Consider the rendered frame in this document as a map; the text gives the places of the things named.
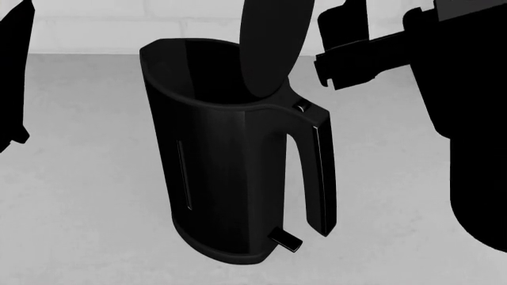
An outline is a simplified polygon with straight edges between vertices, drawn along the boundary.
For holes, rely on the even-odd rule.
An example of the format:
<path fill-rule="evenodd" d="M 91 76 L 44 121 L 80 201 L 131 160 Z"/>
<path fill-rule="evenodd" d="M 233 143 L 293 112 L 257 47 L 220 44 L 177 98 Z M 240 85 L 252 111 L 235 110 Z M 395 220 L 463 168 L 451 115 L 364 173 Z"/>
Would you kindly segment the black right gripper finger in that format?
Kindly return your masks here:
<path fill-rule="evenodd" d="M 410 64 L 407 32 L 374 40 L 358 40 L 334 47 L 315 57 L 321 85 L 335 90 L 364 84 L 386 70 Z"/>
<path fill-rule="evenodd" d="M 318 16 L 325 51 L 344 44 L 369 40 L 367 0 L 345 0 Z"/>

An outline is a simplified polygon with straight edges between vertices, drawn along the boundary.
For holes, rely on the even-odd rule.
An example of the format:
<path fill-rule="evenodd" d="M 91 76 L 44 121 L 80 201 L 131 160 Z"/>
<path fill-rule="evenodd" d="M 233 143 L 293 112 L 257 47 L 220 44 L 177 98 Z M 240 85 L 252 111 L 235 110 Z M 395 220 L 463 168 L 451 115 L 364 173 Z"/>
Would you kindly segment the black oval kettle lid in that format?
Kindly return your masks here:
<path fill-rule="evenodd" d="M 282 85 L 301 52 L 315 0 L 244 0 L 240 65 L 249 92 L 269 97 Z"/>

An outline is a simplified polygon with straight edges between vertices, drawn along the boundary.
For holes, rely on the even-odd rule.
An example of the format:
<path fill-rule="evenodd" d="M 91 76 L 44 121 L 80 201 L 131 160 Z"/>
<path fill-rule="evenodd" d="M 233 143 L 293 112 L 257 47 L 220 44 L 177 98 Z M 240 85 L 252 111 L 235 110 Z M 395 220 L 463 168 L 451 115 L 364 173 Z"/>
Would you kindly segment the black electric kettle body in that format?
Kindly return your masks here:
<path fill-rule="evenodd" d="M 205 256 L 261 263 L 284 229 L 287 140 L 303 172 L 306 219 L 323 236 L 337 223 L 330 113 L 288 82 L 258 99 L 243 85 L 239 47 L 223 40 L 162 39 L 139 51 L 174 227 Z"/>

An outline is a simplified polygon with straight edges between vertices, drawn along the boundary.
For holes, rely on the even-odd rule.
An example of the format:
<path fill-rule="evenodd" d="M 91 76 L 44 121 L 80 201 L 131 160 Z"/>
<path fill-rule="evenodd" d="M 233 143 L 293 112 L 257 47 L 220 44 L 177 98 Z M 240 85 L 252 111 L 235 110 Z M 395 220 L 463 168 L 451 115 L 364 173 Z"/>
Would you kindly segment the black kettle power switch lever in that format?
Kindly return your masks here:
<path fill-rule="evenodd" d="M 269 239 L 276 242 L 278 245 L 283 246 L 288 251 L 295 253 L 298 251 L 303 244 L 301 239 L 298 239 L 294 235 L 286 232 L 280 227 L 275 227 L 269 234 Z"/>

